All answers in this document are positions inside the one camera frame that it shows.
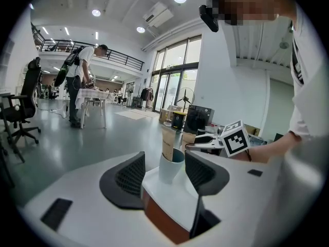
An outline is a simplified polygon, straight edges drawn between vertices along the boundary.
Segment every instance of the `large window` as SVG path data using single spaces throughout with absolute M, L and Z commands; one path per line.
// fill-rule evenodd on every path
M 150 86 L 155 98 L 153 110 L 160 112 L 169 105 L 184 107 L 184 95 L 193 101 L 197 69 L 199 65 L 201 37 L 194 37 L 166 47 L 158 52 Z

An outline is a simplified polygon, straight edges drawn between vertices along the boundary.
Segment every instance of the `black backpack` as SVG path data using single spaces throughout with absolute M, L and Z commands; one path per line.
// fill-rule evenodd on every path
M 60 71 L 57 74 L 56 80 L 55 80 L 55 87 L 60 86 L 68 73 L 68 69 L 74 64 L 76 66 L 80 65 L 80 59 L 79 59 L 79 53 L 84 49 L 84 46 L 81 46 L 71 52 L 70 55 L 66 58 L 64 61 L 63 66 L 61 67 Z

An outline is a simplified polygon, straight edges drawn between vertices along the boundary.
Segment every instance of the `ceiling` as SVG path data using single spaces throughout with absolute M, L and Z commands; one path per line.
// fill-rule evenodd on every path
M 36 26 L 70 26 L 97 29 L 137 43 L 140 48 L 150 43 L 154 37 L 136 31 L 138 26 L 147 28 L 142 18 L 157 2 L 162 2 L 171 10 L 174 17 L 156 28 L 161 35 L 179 24 L 199 16 L 198 7 L 206 0 L 187 0 L 178 4 L 174 0 L 33 0 L 34 10 L 31 20 Z M 100 17 L 92 15 L 93 9 L 101 11 Z M 84 41 L 84 35 L 77 38 Z
M 58 74 L 58 70 L 56 70 L 54 67 L 61 68 L 63 64 L 63 61 L 56 61 L 56 60 L 40 60 L 40 66 L 42 70 L 46 70 L 50 72 L 53 75 Z M 111 80 L 114 79 L 114 76 L 118 76 L 115 81 L 113 82 L 124 82 L 127 80 L 135 79 L 136 77 L 127 73 L 120 72 L 115 69 L 102 67 L 99 65 L 93 65 L 91 64 L 89 66 L 90 72 L 96 76 L 96 79 L 104 79 L 104 80 Z
M 290 68 L 293 44 L 290 24 L 289 18 L 279 17 L 262 25 L 234 26 L 236 57 Z M 280 48 L 281 42 L 286 42 L 288 48 Z

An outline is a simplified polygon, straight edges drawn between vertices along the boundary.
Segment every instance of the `air conditioner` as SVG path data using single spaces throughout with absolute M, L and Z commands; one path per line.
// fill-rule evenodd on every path
M 173 13 L 164 4 L 157 2 L 143 18 L 150 27 L 159 27 L 173 16 Z

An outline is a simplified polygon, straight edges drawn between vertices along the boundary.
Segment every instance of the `floor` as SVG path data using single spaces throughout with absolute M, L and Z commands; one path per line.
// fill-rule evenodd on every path
M 64 104 L 44 99 L 38 103 L 43 110 L 58 109 Z M 6 161 L 15 182 L 11 194 L 16 203 L 24 206 L 64 173 L 111 157 L 144 151 L 146 170 L 157 167 L 162 151 L 161 124 L 157 117 L 133 120 L 115 114 L 129 109 L 108 104 L 105 129 L 100 108 L 91 108 L 83 130 L 71 128 L 68 117 L 63 119 L 61 115 L 37 110 L 25 127 L 41 128 L 41 134 L 31 132 L 39 139 L 39 144 L 28 137 L 21 137 L 17 143 L 26 161 L 24 164 L 8 148 L 4 136 L 3 144 L 10 152 Z M 179 147 L 180 137 L 181 134 L 176 135 L 175 147 Z

